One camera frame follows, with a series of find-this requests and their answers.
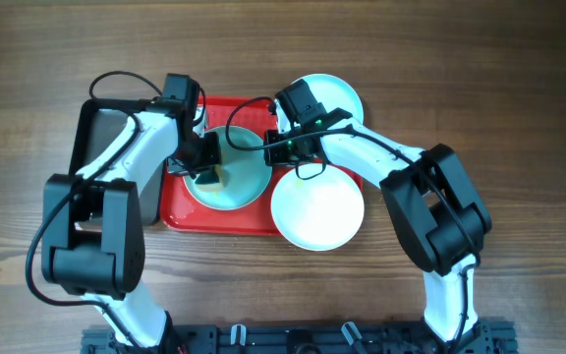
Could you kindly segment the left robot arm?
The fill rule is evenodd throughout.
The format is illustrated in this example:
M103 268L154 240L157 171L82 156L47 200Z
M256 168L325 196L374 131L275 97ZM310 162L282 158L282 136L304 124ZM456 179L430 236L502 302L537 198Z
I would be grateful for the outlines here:
M184 349L171 316L142 283L140 193L168 157L190 175L217 162L216 138L195 131L205 109L201 97L91 98L81 113L115 114L123 130L92 162L44 186L43 219L26 260L28 289L54 307L95 308L130 353Z

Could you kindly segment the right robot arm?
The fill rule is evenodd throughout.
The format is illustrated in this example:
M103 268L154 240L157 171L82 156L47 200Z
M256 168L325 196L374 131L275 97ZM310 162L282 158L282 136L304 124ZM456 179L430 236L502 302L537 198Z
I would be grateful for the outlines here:
M362 197L348 174L377 187L400 246L424 273L424 322L455 346L478 320L473 277L491 218L455 151L408 147L363 125L265 135L265 160L292 171L276 184L278 231L309 251L334 250L357 233Z

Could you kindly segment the green yellow sponge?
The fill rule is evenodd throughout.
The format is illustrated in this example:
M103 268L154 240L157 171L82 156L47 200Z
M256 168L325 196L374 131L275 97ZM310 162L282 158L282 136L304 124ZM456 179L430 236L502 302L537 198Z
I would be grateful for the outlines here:
M208 170L201 172L194 184L201 191L215 192L227 187L228 177L224 167L221 164L216 164Z

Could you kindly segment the white plate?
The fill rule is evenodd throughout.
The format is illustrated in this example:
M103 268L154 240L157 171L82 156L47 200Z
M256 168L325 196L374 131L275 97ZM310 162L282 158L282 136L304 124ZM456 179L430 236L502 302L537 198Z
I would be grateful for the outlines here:
M349 242L365 215L363 195L353 178L338 167L319 163L286 172L274 187L270 209L286 240L315 252Z

